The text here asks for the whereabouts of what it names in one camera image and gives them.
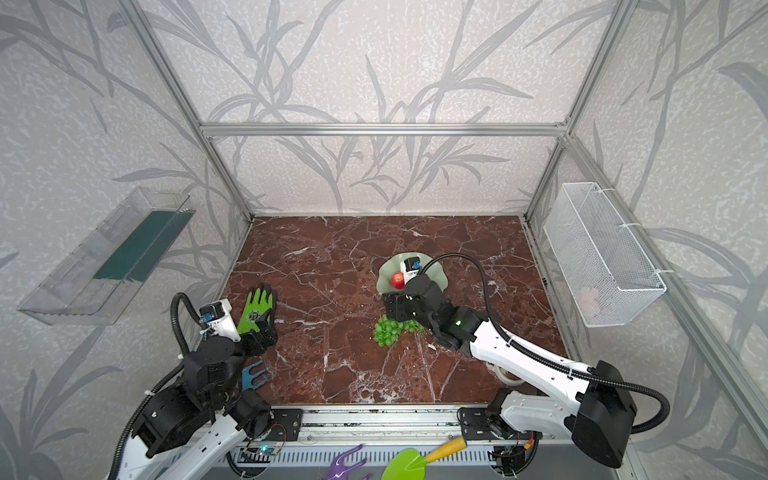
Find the black cable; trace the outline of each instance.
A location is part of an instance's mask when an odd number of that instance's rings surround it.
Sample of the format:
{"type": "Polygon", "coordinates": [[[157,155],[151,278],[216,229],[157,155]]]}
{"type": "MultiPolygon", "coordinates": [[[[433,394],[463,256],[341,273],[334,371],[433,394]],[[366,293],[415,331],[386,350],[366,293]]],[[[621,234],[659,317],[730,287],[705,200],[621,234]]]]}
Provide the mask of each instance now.
{"type": "Polygon", "coordinates": [[[261,472],[266,470],[266,468],[262,467],[254,467],[254,470],[258,470],[258,472],[255,475],[248,475],[245,470],[238,467],[235,463],[234,458],[232,458],[232,452],[227,452],[227,464],[230,466],[233,472],[239,477],[239,478],[256,478],[257,476],[261,475],[261,472]]]}
{"type": "MultiPolygon", "coordinates": [[[[190,314],[192,320],[200,324],[200,316],[197,315],[190,301],[190,297],[184,292],[179,292],[174,295],[174,298],[170,301],[170,329],[174,332],[176,337],[176,343],[179,344],[181,355],[187,356],[190,352],[190,347],[187,345],[187,340],[184,338],[184,333],[181,331],[181,325],[179,324],[179,302],[184,302],[184,306],[187,308],[187,313],[190,314]]],[[[203,339],[207,338],[207,333],[203,334],[203,339]]]]}
{"type": "MultiPolygon", "coordinates": [[[[528,450],[528,457],[525,459],[525,463],[523,463],[523,466],[520,467],[519,470],[513,469],[513,475],[516,476],[517,474],[519,474],[520,472],[528,468],[531,462],[533,462],[533,458],[536,456],[537,451],[538,451],[538,439],[534,437],[533,443],[531,444],[531,448],[528,450]]],[[[496,452],[488,452],[488,454],[493,458],[509,458],[513,456],[513,455],[504,455],[503,453],[496,453],[496,452]]]]}
{"type": "MultiPolygon", "coordinates": [[[[192,306],[192,302],[190,301],[186,293],[179,292],[176,295],[174,295],[174,298],[170,301],[170,329],[174,332],[174,337],[176,337],[176,342],[179,344],[181,355],[187,356],[190,352],[190,347],[189,345],[187,345],[187,341],[184,338],[184,333],[181,331],[181,325],[179,324],[179,302],[184,302],[184,306],[187,308],[187,312],[192,317],[192,320],[194,320],[197,323],[200,323],[200,317],[197,315],[197,312],[192,306]]],[[[172,378],[178,375],[183,368],[184,368],[184,364],[180,363],[178,366],[176,366],[176,368],[174,368],[166,376],[164,376],[160,380],[160,382],[157,383],[157,385],[152,387],[152,390],[150,391],[152,393],[160,392],[160,390],[165,386],[165,384],[170,382],[172,378]]],[[[138,419],[139,415],[141,415],[141,413],[144,411],[144,408],[149,403],[150,398],[152,398],[152,395],[147,395],[144,397],[144,399],[139,404],[138,408],[136,408],[136,410],[134,411],[134,414],[131,415],[131,419],[128,420],[128,424],[125,426],[125,428],[121,432],[120,438],[118,439],[118,446],[114,450],[114,456],[112,457],[112,467],[110,468],[109,476],[107,477],[107,480],[115,480],[118,477],[118,473],[120,471],[120,464],[123,462],[123,452],[125,450],[125,444],[128,441],[128,437],[131,435],[131,430],[133,429],[136,419],[138,419]]]]}
{"type": "MultiPolygon", "coordinates": [[[[176,368],[171,370],[164,376],[160,382],[157,382],[157,384],[152,387],[152,390],[150,392],[157,393],[160,392],[160,390],[165,386],[166,383],[170,382],[176,375],[181,372],[181,370],[184,368],[183,363],[179,363],[176,368]]],[[[123,432],[120,434],[120,438],[118,439],[118,446],[114,449],[114,456],[112,457],[112,467],[109,470],[109,476],[107,477],[107,480],[115,480],[118,477],[118,473],[120,471],[120,464],[123,462],[123,451],[125,450],[125,444],[128,441],[128,437],[131,436],[131,430],[134,427],[134,422],[136,422],[136,419],[139,418],[139,415],[144,411],[144,408],[149,403],[149,399],[152,398],[152,395],[147,395],[144,397],[144,400],[141,400],[141,403],[139,404],[138,408],[134,411],[134,414],[131,415],[131,419],[128,420],[128,423],[126,424],[125,428],[123,429],[123,432]]]]}
{"type": "Polygon", "coordinates": [[[523,464],[522,467],[520,467],[519,470],[515,470],[515,475],[519,474],[520,472],[528,468],[531,462],[533,462],[533,458],[536,456],[537,451],[538,451],[538,439],[534,439],[533,445],[531,445],[531,452],[528,453],[528,458],[525,459],[525,463],[523,464]]]}
{"type": "Polygon", "coordinates": [[[483,270],[482,265],[480,265],[480,263],[477,260],[470,257],[469,255],[465,255],[463,253],[444,253],[439,257],[433,258],[424,267],[419,269],[419,274],[425,273],[427,269],[431,267],[434,263],[446,257],[459,257],[465,260],[469,260],[470,262],[475,264],[475,266],[478,269],[478,272],[480,272],[480,280],[482,281],[482,298],[485,303],[485,313],[486,315],[488,315],[488,319],[491,321],[491,324],[496,329],[496,332],[498,332],[499,336],[502,339],[504,339],[507,345],[518,350],[520,353],[532,358],[533,360],[536,360],[537,362],[543,365],[546,365],[553,370],[557,370],[558,372],[567,373],[575,378],[587,380],[588,382],[596,382],[602,385],[614,387],[616,389],[629,390],[630,392],[640,393],[642,395],[650,396],[651,398],[656,399],[660,404],[659,411],[650,420],[638,425],[633,425],[631,433],[646,432],[647,430],[650,430],[653,427],[659,426],[665,419],[667,419],[667,417],[670,414],[670,403],[669,403],[669,400],[667,400],[667,397],[664,396],[661,392],[658,392],[657,390],[654,390],[654,389],[649,389],[646,386],[638,385],[636,383],[622,382],[619,380],[598,376],[589,372],[582,372],[580,370],[571,370],[567,366],[554,362],[546,357],[543,357],[537,354],[536,352],[532,352],[531,350],[525,348],[520,343],[515,342],[509,335],[507,335],[504,329],[502,329],[502,326],[499,325],[498,321],[496,321],[496,319],[494,318],[493,312],[491,309],[490,296],[488,295],[488,280],[485,277],[485,271],[483,270]]]}

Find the green gardening glove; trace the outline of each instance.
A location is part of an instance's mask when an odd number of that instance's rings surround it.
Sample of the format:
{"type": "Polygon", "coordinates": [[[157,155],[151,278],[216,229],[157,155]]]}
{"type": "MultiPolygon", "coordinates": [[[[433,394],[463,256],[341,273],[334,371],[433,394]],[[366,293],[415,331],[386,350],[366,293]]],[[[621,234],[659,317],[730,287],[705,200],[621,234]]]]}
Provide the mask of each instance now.
{"type": "Polygon", "coordinates": [[[240,323],[237,324],[237,332],[242,335],[245,332],[259,332],[260,328],[257,325],[256,319],[262,320],[259,322],[263,325],[263,321],[266,320],[268,325],[273,322],[273,314],[275,306],[275,296],[272,292],[272,287],[269,285],[261,284],[259,288],[251,290],[248,293],[248,299],[245,302],[245,308],[243,309],[243,315],[240,317],[240,323]],[[267,313],[265,318],[261,318],[264,313],[267,313]]]}

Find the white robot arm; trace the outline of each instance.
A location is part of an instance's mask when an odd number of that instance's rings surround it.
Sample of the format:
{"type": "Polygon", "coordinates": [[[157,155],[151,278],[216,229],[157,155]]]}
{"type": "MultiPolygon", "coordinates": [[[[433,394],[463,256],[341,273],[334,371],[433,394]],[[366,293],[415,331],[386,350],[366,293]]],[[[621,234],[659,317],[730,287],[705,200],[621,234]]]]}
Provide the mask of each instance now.
{"type": "MultiPolygon", "coordinates": [[[[435,258],[421,268],[402,291],[387,293],[383,299],[390,319],[406,321],[415,316],[429,328],[435,343],[497,365],[546,393],[547,396],[530,396],[513,389],[499,390],[496,399],[485,410],[485,417],[490,430],[502,439],[514,438],[513,435],[519,436],[521,432],[529,435],[531,432],[566,434],[597,462],[612,468],[620,467],[629,435],[661,424],[670,411],[667,399],[655,390],[624,382],[621,374],[605,362],[592,367],[513,335],[489,315],[487,290],[488,283],[479,263],[461,253],[450,253],[435,258]],[[434,262],[448,256],[471,260],[478,267],[486,313],[466,306],[453,306],[439,286],[424,274],[434,262]],[[633,425],[637,408],[630,391],[657,399],[661,405],[659,412],[652,419],[633,425]]],[[[193,313],[189,299],[181,293],[177,296],[183,297],[187,310],[193,313]]],[[[269,328],[262,325],[264,332],[258,338],[252,338],[250,333],[241,338],[234,329],[230,309],[226,300],[200,309],[203,318],[198,317],[198,321],[206,327],[204,332],[211,333],[211,338],[203,341],[197,352],[190,353],[187,348],[181,381],[158,391],[160,384],[151,392],[148,403],[143,404],[146,408],[142,406],[137,410],[140,415],[131,420],[130,428],[124,432],[108,480],[151,480],[165,468],[168,470],[161,478],[199,480],[247,434],[254,437],[266,431],[268,418],[265,415],[270,415],[270,406],[255,390],[244,390],[232,401],[225,391],[236,380],[242,359],[251,354],[260,355],[265,348],[274,345],[276,333],[270,333],[269,328]],[[212,371],[228,373],[221,379],[213,379],[205,373],[212,371]],[[202,427],[206,419],[213,419],[214,409],[225,403],[227,412],[216,415],[217,420],[210,427],[202,427]],[[161,418],[162,415],[155,418],[157,412],[163,411],[163,405],[174,406],[168,411],[176,413],[166,412],[167,418],[161,418]],[[179,409],[178,405],[187,406],[186,410],[179,409]],[[194,444],[184,454],[183,461],[174,462],[182,455],[183,445],[190,442],[194,444]]],[[[178,300],[174,297],[171,304],[174,334],[178,329],[177,311],[178,300]]],[[[182,352],[186,347],[183,340],[181,336],[182,352]]]]}
{"type": "Polygon", "coordinates": [[[566,433],[584,453],[603,465],[618,468],[631,433],[660,425],[670,404],[656,390],[625,382],[613,366],[595,367],[555,355],[502,328],[491,314],[488,282],[481,265],[463,253],[447,253],[419,269],[402,291],[384,295],[387,316],[405,321],[414,316],[436,343],[500,366],[537,387],[547,396],[522,395],[502,389],[486,411],[489,424],[504,437],[513,432],[566,433]],[[453,306],[426,270],[445,257],[473,262],[480,272],[486,313],[453,306]],[[650,420],[633,425],[637,407],[629,392],[654,397],[660,403],[650,420]]]}

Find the green grapes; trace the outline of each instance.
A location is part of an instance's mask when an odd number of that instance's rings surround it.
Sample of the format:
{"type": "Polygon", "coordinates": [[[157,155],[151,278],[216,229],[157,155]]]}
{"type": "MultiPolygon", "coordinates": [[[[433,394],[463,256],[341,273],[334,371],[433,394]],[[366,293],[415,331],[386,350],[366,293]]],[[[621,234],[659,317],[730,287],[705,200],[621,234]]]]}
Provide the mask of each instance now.
{"type": "Polygon", "coordinates": [[[404,332],[420,333],[424,331],[424,327],[415,320],[399,323],[395,320],[387,319],[386,315],[384,315],[373,328],[373,340],[379,346],[392,346],[404,332]]]}

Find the wire mesh basket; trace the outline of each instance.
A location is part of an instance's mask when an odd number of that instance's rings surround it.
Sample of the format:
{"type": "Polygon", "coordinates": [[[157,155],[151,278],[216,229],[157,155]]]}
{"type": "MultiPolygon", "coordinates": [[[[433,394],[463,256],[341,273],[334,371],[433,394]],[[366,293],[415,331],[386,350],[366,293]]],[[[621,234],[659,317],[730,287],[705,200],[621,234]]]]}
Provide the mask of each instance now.
{"type": "Polygon", "coordinates": [[[544,232],[586,326],[626,325],[667,291],[596,183],[562,184],[544,232]]]}

